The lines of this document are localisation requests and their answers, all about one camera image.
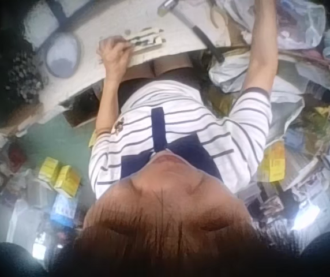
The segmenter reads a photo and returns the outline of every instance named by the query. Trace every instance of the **white shirt with dark stripes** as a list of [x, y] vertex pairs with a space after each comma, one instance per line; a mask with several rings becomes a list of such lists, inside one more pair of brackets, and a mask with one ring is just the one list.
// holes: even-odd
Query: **white shirt with dark stripes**
[[98, 199], [120, 180], [121, 157], [153, 149], [151, 110], [162, 107], [168, 143], [197, 134], [233, 192], [248, 185], [264, 156], [272, 120], [267, 92], [249, 88], [238, 98], [229, 117], [216, 118], [194, 88], [175, 81], [154, 81], [139, 89], [124, 104], [111, 134], [102, 134], [92, 149], [89, 177]]

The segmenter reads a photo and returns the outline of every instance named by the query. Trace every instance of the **workbench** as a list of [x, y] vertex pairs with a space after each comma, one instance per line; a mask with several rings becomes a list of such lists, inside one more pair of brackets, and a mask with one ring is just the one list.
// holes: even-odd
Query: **workbench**
[[[43, 107], [36, 116], [39, 122], [44, 123], [63, 112], [61, 103], [104, 79], [105, 69], [96, 53], [100, 39], [124, 35], [128, 30], [136, 33], [148, 27], [163, 29], [165, 44], [159, 49], [135, 55], [130, 66], [166, 55], [205, 49], [206, 46], [193, 31], [173, 14], [158, 16], [158, 7], [163, 2], [164, 0], [109, 0], [94, 3], [72, 28], [82, 49], [81, 61], [75, 74], [67, 79], [56, 78], [42, 66], [42, 71], [48, 75], [48, 83], [40, 92]], [[217, 16], [219, 28], [215, 28], [210, 21], [210, 6], [206, 0], [180, 1], [178, 7], [217, 47], [230, 46], [228, 29], [223, 18]]]

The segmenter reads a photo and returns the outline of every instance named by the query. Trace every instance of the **floor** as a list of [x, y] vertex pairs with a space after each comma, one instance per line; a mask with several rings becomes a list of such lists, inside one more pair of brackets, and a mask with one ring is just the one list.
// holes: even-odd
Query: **floor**
[[63, 165], [71, 165], [82, 177], [79, 201], [86, 208], [95, 201], [88, 178], [91, 155], [88, 143], [94, 129], [94, 122], [73, 129], [65, 117], [59, 115], [46, 124], [32, 126], [19, 141], [28, 157], [27, 167], [40, 169], [46, 157], [54, 158]]

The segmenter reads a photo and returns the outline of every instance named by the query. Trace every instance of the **forearm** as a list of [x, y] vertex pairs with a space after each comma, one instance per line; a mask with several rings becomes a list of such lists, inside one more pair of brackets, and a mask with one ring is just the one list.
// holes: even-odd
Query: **forearm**
[[250, 65], [245, 87], [270, 91], [278, 68], [276, 0], [255, 0]]
[[96, 134], [111, 132], [119, 116], [118, 89], [119, 82], [105, 80], [103, 85], [100, 109], [96, 120]]

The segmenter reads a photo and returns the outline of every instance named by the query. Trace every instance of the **black hammer handle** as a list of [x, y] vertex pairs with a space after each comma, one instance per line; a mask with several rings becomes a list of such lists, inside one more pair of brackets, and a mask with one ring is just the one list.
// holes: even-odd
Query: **black hammer handle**
[[222, 63], [225, 60], [222, 52], [213, 45], [211, 40], [205, 35], [205, 33], [197, 26], [193, 26], [193, 32], [198, 36], [198, 38], [209, 48], [211, 53], [215, 56], [218, 63]]

